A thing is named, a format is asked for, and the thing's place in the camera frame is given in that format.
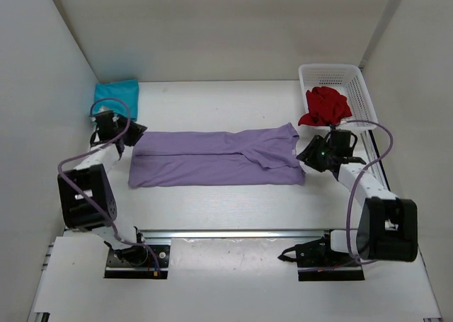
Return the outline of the teal t shirt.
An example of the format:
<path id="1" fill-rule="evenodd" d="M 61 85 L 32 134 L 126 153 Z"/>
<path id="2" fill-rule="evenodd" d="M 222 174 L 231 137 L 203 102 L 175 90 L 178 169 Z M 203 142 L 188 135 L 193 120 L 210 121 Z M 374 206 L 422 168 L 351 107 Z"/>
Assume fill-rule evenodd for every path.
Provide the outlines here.
<path id="1" fill-rule="evenodd" d="M 109 84 L 96 84 L 93 102 L 95 105 L 105 105 L 115 114 L 128 116 L 136 121 L 138 116 L 139 83 L 136 79 L 116 81 Z"/>

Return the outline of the red t shirt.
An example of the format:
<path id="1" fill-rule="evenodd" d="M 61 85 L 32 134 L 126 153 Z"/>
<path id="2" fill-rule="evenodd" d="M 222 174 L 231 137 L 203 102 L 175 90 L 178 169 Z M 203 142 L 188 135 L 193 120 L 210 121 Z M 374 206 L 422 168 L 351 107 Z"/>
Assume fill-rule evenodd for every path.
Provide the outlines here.
<path id="1" fill-rule="evenodd" d="M 352 117 L 347 98 L 333 88 L 313 87 L 306 92 L 306 101 L 308 111 L 299 119 L 299 126 L 336 126 L 341 120 Z"/>

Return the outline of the lavender t shirt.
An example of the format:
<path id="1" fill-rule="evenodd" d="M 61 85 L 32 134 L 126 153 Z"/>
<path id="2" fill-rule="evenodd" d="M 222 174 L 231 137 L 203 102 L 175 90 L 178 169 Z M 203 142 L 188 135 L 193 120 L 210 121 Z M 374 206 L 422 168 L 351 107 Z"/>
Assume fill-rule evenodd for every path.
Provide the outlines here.
<path id="1" fill-rule="evenodd" d="M 132 151 L 131 188 L 303 185 L 292 124 L 230 132 L 145 132 Z"/>

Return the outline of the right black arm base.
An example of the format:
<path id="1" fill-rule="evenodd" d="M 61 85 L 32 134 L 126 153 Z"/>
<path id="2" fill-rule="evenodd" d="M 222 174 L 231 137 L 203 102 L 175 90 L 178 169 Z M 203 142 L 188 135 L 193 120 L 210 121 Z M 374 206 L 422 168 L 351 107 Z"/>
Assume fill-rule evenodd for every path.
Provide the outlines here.
<path id="1" fill-rule="evenodd" d="M 364 281 L 365 275 L 347 252 L 332 247 L 333 230 L 322 237 L 286 248 L 278 260 L 297 265 L 299 282 L 351 282 Z"/>

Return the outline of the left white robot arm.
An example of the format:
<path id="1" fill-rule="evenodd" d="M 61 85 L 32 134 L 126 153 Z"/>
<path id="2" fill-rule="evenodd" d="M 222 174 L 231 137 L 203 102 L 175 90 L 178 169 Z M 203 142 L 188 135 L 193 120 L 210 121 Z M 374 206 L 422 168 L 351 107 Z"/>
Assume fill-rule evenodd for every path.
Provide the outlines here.
<path id="1" fill-rule="evenodd" d="M 85 154 L 57 166 L 57 184 L 66 227 L 101 237 L 115 253 L 132 265 L 146 262 L 149 252 L 141 231 L 117 216 L 108 173 L 121 160 L 125 147 L 134 146 L 146 127 L 104 110 L 93 116 L 96 125 Z"/>

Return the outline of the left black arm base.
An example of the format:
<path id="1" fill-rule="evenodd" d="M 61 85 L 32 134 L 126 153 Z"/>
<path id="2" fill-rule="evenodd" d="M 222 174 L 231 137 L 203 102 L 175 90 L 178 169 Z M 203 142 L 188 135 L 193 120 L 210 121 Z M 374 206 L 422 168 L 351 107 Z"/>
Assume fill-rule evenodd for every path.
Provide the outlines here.
<path id="1" fill-rule="evenodd" d="M 166 280 L 171 258 L 171 240 L 169 238 L 147 238 L 147 245 L 153 250 L 158 261 L 151 253 L 142 247 L 130 246 L 127 249 L 114 251 L 108 247 L 105 262 L 104 278 L 121 280 Z"/>

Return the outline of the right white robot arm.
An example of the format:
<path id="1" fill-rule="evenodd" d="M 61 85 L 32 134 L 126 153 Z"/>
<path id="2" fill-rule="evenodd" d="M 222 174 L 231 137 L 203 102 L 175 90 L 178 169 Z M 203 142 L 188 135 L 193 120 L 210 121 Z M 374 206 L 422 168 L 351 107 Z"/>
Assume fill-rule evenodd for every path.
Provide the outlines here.
<path id="1" fill-rule="evenodd" d="M 349 190 L 345 247 L 363 261 L 413 262 L 418 254 L 418 208 L 387 190 L 354 156 L 357 135 L 331 130 L 314 136 L 297 159 L 318 172 L 328 171 Z"/>

